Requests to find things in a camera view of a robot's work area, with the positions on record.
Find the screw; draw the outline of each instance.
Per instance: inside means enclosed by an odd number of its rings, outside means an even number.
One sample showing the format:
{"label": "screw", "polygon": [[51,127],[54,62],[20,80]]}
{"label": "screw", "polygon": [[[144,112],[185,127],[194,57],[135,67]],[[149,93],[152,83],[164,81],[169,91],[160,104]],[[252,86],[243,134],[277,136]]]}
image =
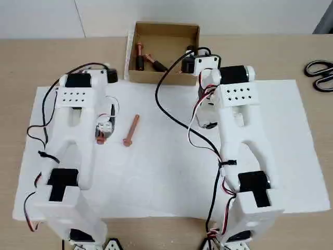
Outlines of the screw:
{"label": "screw", "polygon": [[134,134],[134,130],[137,126],[137,123],[139,122],[139,118],[140,116],[139,115],[135,115],[134,119],[133,119],[133,122],[132,122],[132,125],[131,125],[131,128],[129,130],[129,133],[127,134],[127,137],[123,139],[123,144],[124,146],[126,147],[129,147],[132,145],[132,136]]}
{"label": "screw", "polygon": [[144,46],[142,45],[142,43],[141,42],[138,42],[137,44],[136,44],[136,51],[137,51],[137,55],[138,56],[141,56],[142,55],[142,49],[144,48]]}
{"label": "screw", "polygon": [[151,54],[145,54],[144,57],[147,61],[150,61],[152,64],[155,62],[155,60],[151,57]]}

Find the white wall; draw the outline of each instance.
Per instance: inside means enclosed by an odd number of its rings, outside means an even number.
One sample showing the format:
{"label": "white wall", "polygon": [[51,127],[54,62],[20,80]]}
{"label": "white wall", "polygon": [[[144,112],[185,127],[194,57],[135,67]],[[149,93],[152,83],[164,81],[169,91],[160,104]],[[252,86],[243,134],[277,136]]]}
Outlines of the white wall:
{"label": "white wall", "polygon": [[137,20],[197,23],[201,26],[201,34],[309,34],[315,29],[330,2],[331,0],[0,0],[0,38],[126,36],[128,29]]}
{"label": "white wall", "polygon": [[0,0],[0,39],[69,37],[84,37],[74,0]]}
{"label": "white wall", "polygon": [[201,34],[312,33],[331,0],[76,0],[87,36],[124,36],[136,20],[192,22]]}

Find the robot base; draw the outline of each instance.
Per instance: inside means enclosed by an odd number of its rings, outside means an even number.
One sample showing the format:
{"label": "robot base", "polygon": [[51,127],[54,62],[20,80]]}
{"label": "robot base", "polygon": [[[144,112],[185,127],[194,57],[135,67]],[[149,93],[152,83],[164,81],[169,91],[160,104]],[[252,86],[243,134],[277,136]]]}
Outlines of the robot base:
{"label": "robot base", "polygon": [[[103,250],[103,248],[96,245],[75,245],[74,250]],[[104,250],[123,250],[123,248],[118,239],[111,238]]]}
{"label": "robot base", "polygon": [[[230,242],[222,246],[217,240],[211,240],[211,250],[250,250],[245,242]],[[208,240],[205,238],[200,250],[209,250]]]}

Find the white wire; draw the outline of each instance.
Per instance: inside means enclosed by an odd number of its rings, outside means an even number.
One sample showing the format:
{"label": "white wire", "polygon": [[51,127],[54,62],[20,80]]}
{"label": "white wire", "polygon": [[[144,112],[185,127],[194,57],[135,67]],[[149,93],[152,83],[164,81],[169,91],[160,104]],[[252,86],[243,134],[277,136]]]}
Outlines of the white wire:
{"label": "white wire", "polygon": [[112,116],[112,115],[108,115],[108,117],[109,118],[111,118],[111,117],[116,117],[118,114],[119,114],[119,111],[120,111],[120,104],[119,104],[119,101],[118,101],[118,99],[117,98],[115,98],[114,96],[111,96],[111,95],[107,95],[106,97],[108,97],[108,98],[110,98],[110,99],[114,99],[114,100],[116,100],[116,102],[117,102],[117,112]]}
{"label": "white wire", "polygon": [[[191,121],[190,121],[190,123],[189,123],[189,125],[188,125],[188,129],[187,129],[187,140],[188,140],[188,142],[189,142],[192,146],[194,146],[194,147],[201,147],[201,146],[194,145],[194,144],[191,142],[191,140],[190,140],[190,129],[191,129],[192,123],[193,123],[193,121],[194,121],[194,119],[195,119],[195,117],[196,117],[196,115],[197,115],[197,111],[198,111],[198,109],[200,108],[202,102],[203,102],[205,99],[206,99],[206,98],[202,98],[202,100],[200,100],[200,101],[197,103],[197,107],[196,107],[195,110],[194,110],[194,113],[193,113],[193,115],[192,115]],[[217,154],[215,154],[215,155],[218,157],[219,161],[222,162],[221,157],[220,157],[219,155],[217,155]]]}

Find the mounting plate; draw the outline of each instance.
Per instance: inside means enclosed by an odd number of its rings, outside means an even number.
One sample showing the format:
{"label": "mounting plate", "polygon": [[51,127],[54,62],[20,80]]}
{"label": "mounting plate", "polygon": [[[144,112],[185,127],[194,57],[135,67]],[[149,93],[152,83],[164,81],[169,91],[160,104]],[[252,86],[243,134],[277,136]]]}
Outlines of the mounting plate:
{"label": "mounting plate", "polygon": [[91,87],[59,87],[56,107],[92,108],[96,103],[96,90]]}

